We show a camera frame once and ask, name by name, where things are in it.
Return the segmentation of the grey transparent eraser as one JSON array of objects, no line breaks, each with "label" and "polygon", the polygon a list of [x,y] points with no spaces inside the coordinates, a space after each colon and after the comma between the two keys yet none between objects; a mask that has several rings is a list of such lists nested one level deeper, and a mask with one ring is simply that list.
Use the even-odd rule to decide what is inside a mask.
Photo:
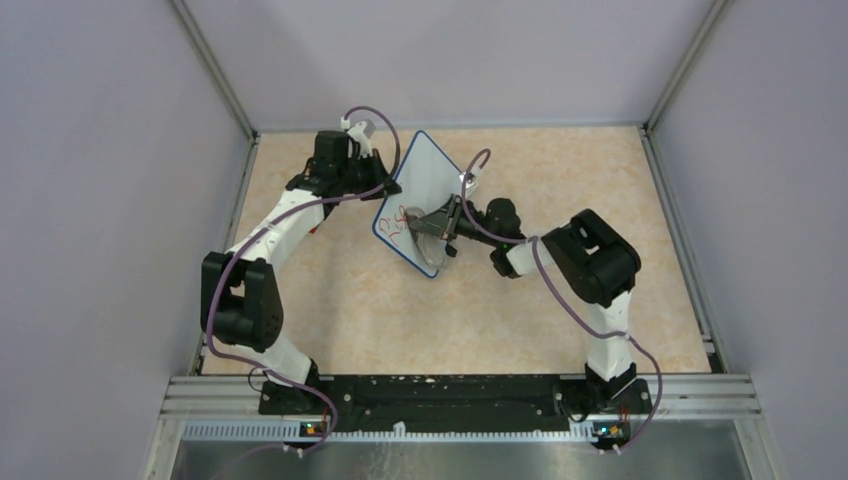
[{"label": "grey transparent eraser", "polygon": [[418,240],[413,238],[413,242],[420,257],[427,266],[438,269],[446,264],[448,256],[445,250],[445,240],[437,240],[435,238],[425,236]]}]

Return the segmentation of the blue framed whiteboard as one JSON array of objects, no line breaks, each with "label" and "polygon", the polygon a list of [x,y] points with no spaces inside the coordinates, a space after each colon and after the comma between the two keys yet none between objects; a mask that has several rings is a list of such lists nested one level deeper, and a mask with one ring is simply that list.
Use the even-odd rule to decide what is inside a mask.
[{"label": "blue framed whiteboard", "polygon": [[425,131],[415,132],[394,174],[399,194],[383,199],[372,223],[374,235],[422,275],[435,278],[440,269],[421,256],[408,228],[406,213],[428,214],[460,192],[461,169]]}]

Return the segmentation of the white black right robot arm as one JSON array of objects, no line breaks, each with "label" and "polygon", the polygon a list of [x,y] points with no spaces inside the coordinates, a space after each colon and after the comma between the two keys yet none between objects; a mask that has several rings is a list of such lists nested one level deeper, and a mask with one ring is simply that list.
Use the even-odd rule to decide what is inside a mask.
[{"label": "white black right robot arm", "polygon": [[635,248],[591,209],[539,237],[528,237],[514,203],[495,198],[485,210],[460,195],[426,212],[405,213],[416,249],[425,263],[439,267],[456,256],[453,241],[464,237],[491,246],[490,260],[503,277],[532,273],[556,287],[547,270],[559,270],[585,307],[585,315],[566,312],[591,338],[585,363],[586,397],[600,412],[612,412],[636,379],[629,333],[629,307],[641,258]]}]

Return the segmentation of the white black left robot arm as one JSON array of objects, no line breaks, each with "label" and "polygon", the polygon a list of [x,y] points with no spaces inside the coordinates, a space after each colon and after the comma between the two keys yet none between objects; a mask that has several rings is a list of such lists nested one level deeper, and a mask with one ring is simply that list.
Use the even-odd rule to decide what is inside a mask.
[{"label": "white black left robot arm", "polygon": [[400,193],[393,172],[364,128],[322,130],[270,213],[229,250],[202,261],[200,326],[210,352],[263,372],[297,413],[331,401],[320,391],[314,361],[283,331],[277,273],[340,203]]}]

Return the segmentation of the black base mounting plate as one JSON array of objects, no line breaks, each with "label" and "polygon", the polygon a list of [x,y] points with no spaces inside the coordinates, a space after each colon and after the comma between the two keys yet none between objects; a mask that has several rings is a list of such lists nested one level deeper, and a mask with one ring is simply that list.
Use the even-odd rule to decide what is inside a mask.
[{"label": "black base mounting plate", "polygon": [[336,432],[384,432],[403,423],[412,433],[566,431],[579,420],[630,420],[650,412],[643,379],[608,400],[582,375],[337,375],[309,391],[266,382],[262,415],[307,415]]}]

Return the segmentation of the aluminium front rail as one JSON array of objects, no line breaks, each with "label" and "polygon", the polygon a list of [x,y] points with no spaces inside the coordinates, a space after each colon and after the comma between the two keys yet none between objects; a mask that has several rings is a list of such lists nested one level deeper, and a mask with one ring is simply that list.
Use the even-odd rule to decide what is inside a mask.
[{"label": "aluminium front rail", "polygon": [[[260,393],[245,375],[176,376],[160,407],[162,418],[256,416]],[[762,407],[749,376],[671,374],[663,377],[658,410],[664,420],[759,419]]]}]

